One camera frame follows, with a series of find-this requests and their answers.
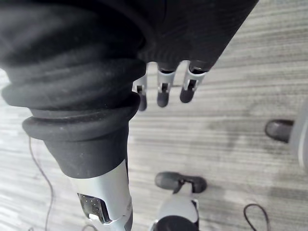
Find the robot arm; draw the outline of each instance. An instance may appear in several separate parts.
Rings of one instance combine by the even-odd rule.
[[[256,2],[0,2],[0,66],[12,83],[2,95],[31,110],[24,130],[45,142],[98,229],[131,229],[128,122],[140,102],[133,81],[148,62],[164,73],[189,60],[196,66],[183,89],[192,94],[181,99],[190,101],[203,77],[194,70],[210,70]],[[168,93],[172,76],[170,85],[164,79]]]

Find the gray carpet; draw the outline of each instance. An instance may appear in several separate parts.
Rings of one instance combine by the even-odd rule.
[[[128,141],[134,231],[147,230],[170,195],[154,185],[165,170],[207,179],[208,189],[197,195],[202,231],[250,230],[243,218],[250,202],[265,207],[273,231],[308,230],[308,175],[287,145],[263,132],[271,118],[295,118],[308,96],[307,12],[306,0],[261,0],[190,104],[181,104],[180,88],[173,88],[169,106],[159,108],[156,66],[149,67],[148,110],[132,119]],[[175,84],[185,68],[184,62]],[[0,87],[7,82],[1,77]],[[43,230],[50,200],[21,128],[28,116],[0,99],[3,231]],[[69,180],[41,141],[33,140],[33,149],[55,189],[50,231],[81,230],[85,219]],[[264,231],[260,211],[249,214]]]

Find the black fingertip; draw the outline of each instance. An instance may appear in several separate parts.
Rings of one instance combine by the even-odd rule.
[[[265,126],[265,134],[276,141],[288,143],[294,121],[275,119],[269,121]]]
[[[147,101],[146,101],[146,95],[139,94],[140,96],[140,104],[139,104],[139,111],[143,112],[147,108]]]
[[[169,93],[159,92],[157,95],[157,105],[160,107],[166,107],[169,102]]]
[[[180,100],[182,103],[189,103],[193,99],[194,91],[182,88]]]

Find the black fabric sleeve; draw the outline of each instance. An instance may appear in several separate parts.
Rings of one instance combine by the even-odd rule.
[[[136,58],[143,36],[132,22],[76,2],[0,2],[0,67],[11,81],[2,95],[31,110],[24,130],[45,141],[66,175],[91,178],[127,158],[139,105],[132,82],[146,64]]]

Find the black cable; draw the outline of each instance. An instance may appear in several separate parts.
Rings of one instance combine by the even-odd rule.
[[[248,224],[250,225],[250,227],[252,228],[252,230],[253,230],[253,231],[257,231],[256,228],[253,226],[253,224],[250,222],[250,220],[249,220],[249,218],[248,218],[248,216],[247,216],[247,209],[248,209],[249,207],[252,207],[252,206],[256,206],[256,207],[258,207],[258,208],[261,209],[261,211],[263,212],[264,217],[265,217],[267,231],[270,231],[270,221],[269,221],[270,219],[269,219],[269,217],[268,217],[268,214],[267,214],[266,210],[265,210],[262,206],[260,206],[260,205],[258,205],[258,204],[248,204],[248,205],[246,205],[246,206],[244,207],[244,209],[243,209],[243,214],[244,214],[244,217],[245,217],[247,223],[248,223]]]
[[[49,220],[50,212],[51,212],[53,201],[54,201],[54,190],[53,190],[53,186],[52,186],[50,180],[48,179],[45,172],[43,171],[43,169],[41,168],[41,166],[37,162],[36,158],[34,157],[32,145],[31,145],[31,137],[29,137],[29,150],[30,150],[30,154],[31,154],[33,162],[38,167],[38,169],[39,169],[40,173],[42,174],[42,176],[44,177],[44,179],[47,181],[49,189],[50,189],[51,199],[50,199],[50,204],[49,204],[48,212],[47,212],[46,219],[45,219],[45,231],[48,231],[48,220]],[[85,231],[87,227],[91,227],[91,228],[93,228],[94,231],[97,231],[97,229],[93,225],[89,225],[89,224],[85,225],[82,228],[81,231]],[[28,229],[28,231],[34,231],[34,228],[31,227],[31,228]]]
[[[51,198],[50,198],[50,204],[49,204],[49,208],[48,208],[48,212],[47,212],[46,220],[45,220],[45,231],[48,231],[48,219],[49,219],[49,215],[50,215],[52,204],[53,204],[53,198],[54,198],[53,186],[50,183],[50,181],[49,181],[48,177],[46,176],[45,172],[43,171],[41,166],[38,164],[37,160],[35,159],[35,157],[33,155],[32,146],[31,146],[31,137],[29,137],[29,150],[30,150],[30,154],[31,154],[33,162],[38,167],[38,169],[41,172],[42,176],[45,178],[46,182],[48,183],[49,189],[50,189],[50,196],[51,196]]]

